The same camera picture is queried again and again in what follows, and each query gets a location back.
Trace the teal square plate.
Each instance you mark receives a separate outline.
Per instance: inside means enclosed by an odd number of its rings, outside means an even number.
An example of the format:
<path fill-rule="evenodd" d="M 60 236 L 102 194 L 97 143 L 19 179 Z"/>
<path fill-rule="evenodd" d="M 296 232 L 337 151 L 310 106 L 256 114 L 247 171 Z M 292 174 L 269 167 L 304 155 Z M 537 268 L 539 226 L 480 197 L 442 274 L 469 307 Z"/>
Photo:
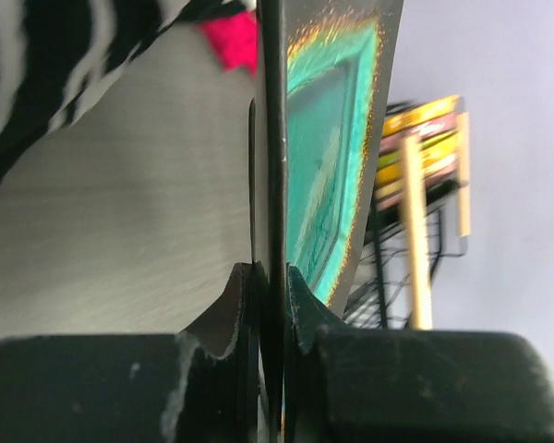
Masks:
<path fill-rule="evenodd" d="M 361 256 L 403 5 L 260 1 L 249 115 L 265 440 L 295 413 L 293 346 L 340 320 Z"/>

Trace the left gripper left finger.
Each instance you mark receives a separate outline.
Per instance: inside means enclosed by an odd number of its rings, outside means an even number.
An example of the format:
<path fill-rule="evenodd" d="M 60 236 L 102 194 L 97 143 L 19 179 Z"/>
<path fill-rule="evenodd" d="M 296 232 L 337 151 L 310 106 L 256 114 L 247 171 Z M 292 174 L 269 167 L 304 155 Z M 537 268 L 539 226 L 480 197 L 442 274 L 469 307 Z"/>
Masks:
<path fill-rule="evenodd" d="M 0 341 L 0 442 L 253 442 L 257 265 L 177 333 Z"/>

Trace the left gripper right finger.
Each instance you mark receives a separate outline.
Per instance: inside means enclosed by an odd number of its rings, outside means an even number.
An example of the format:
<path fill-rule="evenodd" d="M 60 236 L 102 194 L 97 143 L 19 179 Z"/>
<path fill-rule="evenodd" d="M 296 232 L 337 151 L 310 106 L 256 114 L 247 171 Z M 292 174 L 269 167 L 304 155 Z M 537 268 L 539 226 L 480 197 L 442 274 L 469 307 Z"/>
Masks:
<path fill-rule="evenodd" d="M 289 442 L 554 442 L 554 383 L 510 333 L 359 329 L 288 270 Z"/>

